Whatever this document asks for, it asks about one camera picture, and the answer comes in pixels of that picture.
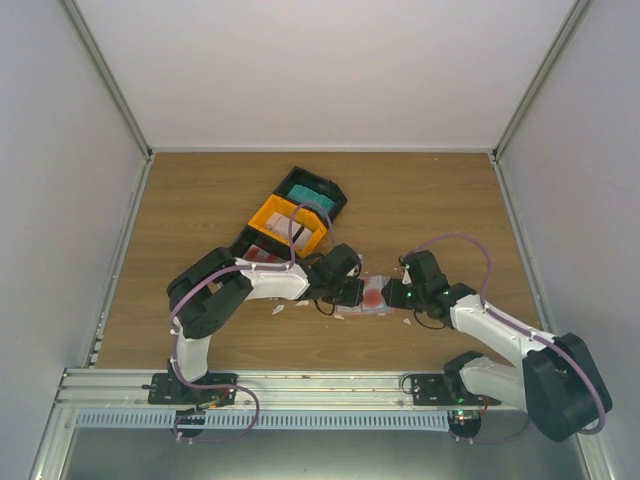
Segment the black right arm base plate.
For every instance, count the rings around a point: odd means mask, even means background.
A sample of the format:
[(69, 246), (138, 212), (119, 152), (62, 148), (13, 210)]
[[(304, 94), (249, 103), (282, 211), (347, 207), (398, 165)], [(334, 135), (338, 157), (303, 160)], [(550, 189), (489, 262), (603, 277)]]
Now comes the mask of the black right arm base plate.
[(484, 399), (463, 390), (452, 390), (442, 373), (410, 373), (399, 380), (400, 390), (409, 395), (414, 406), (484, 407), (497, 406), (498, 400)]

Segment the yellow bin with white cards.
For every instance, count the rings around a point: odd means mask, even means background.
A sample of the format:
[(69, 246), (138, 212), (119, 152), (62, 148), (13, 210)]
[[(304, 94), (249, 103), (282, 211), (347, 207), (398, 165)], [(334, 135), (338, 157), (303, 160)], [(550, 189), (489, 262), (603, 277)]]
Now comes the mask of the yellow bin with white cards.
[(248, 225), (285, 246), (293, 241), (295, 253), (305, 257), (316, 250), (328, 234), (328, 227), (315, 211), (303, 207), (295, 212), (296, 208), (291, 201), (272, 194)]

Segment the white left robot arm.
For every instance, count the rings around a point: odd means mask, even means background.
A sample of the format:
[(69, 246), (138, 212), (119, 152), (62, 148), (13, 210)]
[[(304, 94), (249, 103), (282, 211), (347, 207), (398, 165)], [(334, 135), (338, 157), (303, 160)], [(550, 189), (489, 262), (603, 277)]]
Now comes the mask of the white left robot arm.
[(171, 391), (185, 404), (203, 398), (211, 337), (250, 300), (275, 298), (355, 307), (363, 299), (361, 259), (348, 245), (280, 263), (252, 262), (216, 248), (167, 287), (174, 336)]

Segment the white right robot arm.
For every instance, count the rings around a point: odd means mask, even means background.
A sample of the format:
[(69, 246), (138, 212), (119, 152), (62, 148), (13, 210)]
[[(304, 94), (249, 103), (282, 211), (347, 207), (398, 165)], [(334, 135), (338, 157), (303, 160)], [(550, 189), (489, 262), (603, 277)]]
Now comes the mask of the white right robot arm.
[(403, 275), (382, 290), (396, 309), (424, 313), (498, 353), (505, 364), (468, 351), (443, 367), (443, 393), (451, 403), (489, 397), (526, 413), (548, 439), (596, 435), (613, 402), (586, 343), (555, 336), (506, 314), (463, 283), (452, 284), (428, 250), (400, 258)]

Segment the red-white credit card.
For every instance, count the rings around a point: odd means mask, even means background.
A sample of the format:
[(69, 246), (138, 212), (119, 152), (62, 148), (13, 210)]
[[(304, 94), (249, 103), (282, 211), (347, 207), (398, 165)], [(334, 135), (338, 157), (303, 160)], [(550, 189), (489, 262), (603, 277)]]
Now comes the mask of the red-white credit card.
[(382, 289), (387, 283), (387, 278), (383, 275), (366, 277), (364, 279), (364, 290), (362, 299), (363, 311), (374, 311), (386, 307), (382, 296)]

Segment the stack of red-white cards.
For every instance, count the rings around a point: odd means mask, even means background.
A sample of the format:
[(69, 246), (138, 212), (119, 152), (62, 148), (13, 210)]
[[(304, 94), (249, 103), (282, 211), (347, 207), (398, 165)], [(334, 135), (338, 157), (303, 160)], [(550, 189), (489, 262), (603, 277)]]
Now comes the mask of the stack of red-white cards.
[(258, 263), (281, 263), (282, 259), (257, 245), (251, 245), (242, 256), (243, 259)]

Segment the black bin with red cards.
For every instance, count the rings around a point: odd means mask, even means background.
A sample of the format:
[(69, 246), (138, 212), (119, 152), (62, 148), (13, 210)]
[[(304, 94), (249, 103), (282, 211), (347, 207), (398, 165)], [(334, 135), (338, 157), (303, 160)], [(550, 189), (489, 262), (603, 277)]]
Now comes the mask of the black bin with red cards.
[(290, 259), (289, 247), (260, 231), (245, 226), (229, 246), (234, 257), (262, 263), (282, 263)]

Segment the stack of teal cards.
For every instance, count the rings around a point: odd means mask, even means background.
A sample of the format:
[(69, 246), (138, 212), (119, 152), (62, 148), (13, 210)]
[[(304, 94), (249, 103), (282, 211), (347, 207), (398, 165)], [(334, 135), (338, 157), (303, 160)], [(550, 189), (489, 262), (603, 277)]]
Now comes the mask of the stack of teal cards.
[(301, 184), (295, 184), (286, 194), (286, 197), (294, 202), (313, 204), (327, 213), (335, 205), (335, 202), (330, 197)]

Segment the aluminium front rail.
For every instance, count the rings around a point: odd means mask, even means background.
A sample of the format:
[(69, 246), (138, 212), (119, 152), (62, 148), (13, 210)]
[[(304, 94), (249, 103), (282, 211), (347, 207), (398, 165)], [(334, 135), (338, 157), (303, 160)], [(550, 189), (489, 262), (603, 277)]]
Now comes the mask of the aluminium front rail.
[[(156, 370), (69, 369), (55, 404), (61, 407), (149, 408), (160, 391)], [(237, 370), (237, 387), (263, 410), (416, 410), (401, 371)]]

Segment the black bin with teal cards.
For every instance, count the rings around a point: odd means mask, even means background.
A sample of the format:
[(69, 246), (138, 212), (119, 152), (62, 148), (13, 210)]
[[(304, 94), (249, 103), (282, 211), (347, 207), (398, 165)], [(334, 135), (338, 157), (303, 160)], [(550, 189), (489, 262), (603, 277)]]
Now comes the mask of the black bin with teal cards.
[(334, 182), (295, 166), (279, 183), (273, 193), (294, 204), (314, 204), (321, 207), (334, 220), (348, 200)]

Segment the stack of white cards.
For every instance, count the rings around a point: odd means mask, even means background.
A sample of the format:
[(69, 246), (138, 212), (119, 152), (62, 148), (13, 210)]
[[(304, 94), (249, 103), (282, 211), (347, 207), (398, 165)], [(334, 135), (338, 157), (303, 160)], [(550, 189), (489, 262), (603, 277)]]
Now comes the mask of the stack of white cards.
[(310, 229), (277, 212), (267, 220), (265, 228), (274, 235), (284, 238), (286, 242), (292, 241), (294, 247), (298, 249), (303, 249), (313, 235)]

